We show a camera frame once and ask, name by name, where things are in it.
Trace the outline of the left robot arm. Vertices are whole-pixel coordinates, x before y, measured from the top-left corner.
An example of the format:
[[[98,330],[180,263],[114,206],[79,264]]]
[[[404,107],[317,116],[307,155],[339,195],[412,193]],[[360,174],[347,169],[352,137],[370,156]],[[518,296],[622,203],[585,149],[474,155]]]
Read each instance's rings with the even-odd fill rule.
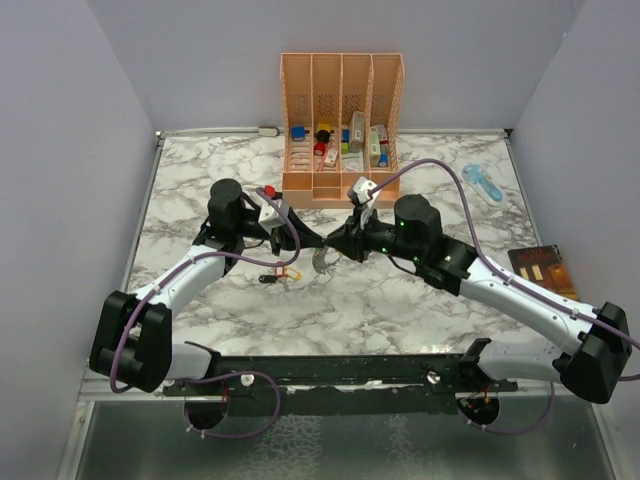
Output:
[[[115,393],[152,392],[168,380],[186,380],[206,395],[220,385],[212,350],[173,341],[173,322],[206,287],[239,262],[249,240],[270,244],[273,254],[321,248],[309,228],[271,187],[257,189],[256,204],[234,179],[210,188],[208,214],[184,257],[158,279],[132,293],[115,291],[105,300],[89,357],[90,369],[108,377]]]

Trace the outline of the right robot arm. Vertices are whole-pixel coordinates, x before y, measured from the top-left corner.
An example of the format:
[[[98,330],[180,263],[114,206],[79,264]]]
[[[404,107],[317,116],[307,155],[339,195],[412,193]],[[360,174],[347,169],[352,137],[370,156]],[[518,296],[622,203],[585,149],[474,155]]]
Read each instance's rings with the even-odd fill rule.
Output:
[[[394,221],[357,206],[326,243],[364,262],[370,253],[413,263],[429,286],[488,305],[543,336],[529,346],[489,341],[459,367],[461,383],[481,391],[494,380],[533,379],[562,384],[583,400],[606,404],[621,381],[632,345],[625,311],[596,308],[525,280],[442,231],[439,211],[421,195],[401,197]]]

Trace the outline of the metal keyring with yellow grip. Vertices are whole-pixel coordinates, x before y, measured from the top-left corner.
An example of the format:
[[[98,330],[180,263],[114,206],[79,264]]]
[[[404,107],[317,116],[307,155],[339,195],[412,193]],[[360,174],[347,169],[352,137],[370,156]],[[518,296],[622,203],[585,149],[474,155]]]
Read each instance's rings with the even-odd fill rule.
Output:
[[[332,248],[316,249],[312,255],[313,270],[318,274],[330,273],[341,257],[342,254]]]

